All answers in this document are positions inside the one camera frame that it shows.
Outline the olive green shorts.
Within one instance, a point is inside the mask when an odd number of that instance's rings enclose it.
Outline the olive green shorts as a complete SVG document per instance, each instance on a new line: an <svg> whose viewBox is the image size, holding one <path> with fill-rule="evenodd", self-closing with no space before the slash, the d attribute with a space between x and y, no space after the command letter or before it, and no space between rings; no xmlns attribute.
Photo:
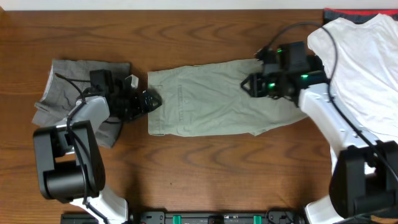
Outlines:
<svg viewBox="0 0 398 224"><path fill-rule="evenodd" d="M260 62L245 59L149 72L149 88L162 100L149 113L149 134L257 136L306 118L286 99L252 98L241 89L249 74L261 70Z"/></svg>

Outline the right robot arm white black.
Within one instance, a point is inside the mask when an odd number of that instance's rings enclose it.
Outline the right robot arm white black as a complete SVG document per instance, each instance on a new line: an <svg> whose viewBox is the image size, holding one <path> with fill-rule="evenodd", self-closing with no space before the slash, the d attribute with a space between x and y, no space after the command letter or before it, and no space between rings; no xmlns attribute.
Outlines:
<svg viewBox="0 0 398 224"><path fill-rule="evenodd" d="M318 126L331 146L335 165L328 195L305 206L307 223L371 223L397 218L397 143L382 141L359 123L333 96L320 60L303 47L261 49L262 71L241 88L251 97L285 98Z"/></svg>

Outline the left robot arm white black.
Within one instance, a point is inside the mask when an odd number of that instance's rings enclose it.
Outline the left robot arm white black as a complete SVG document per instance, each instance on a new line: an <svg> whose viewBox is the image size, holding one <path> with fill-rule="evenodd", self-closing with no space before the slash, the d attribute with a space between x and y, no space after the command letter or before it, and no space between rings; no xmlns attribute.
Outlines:
<svg viewBox="0 0 398 224"><path fill-rule="evenodd" d="M109 70L94 70L90 86L77 88L75 107L60 122L33 134L40 193L47 200L84 209L67 213L61 223L132 223L126 199L106 184L95 132L102 124L131 122L161 106L156 93L139 93L138 79L113 79Z"/></svg>

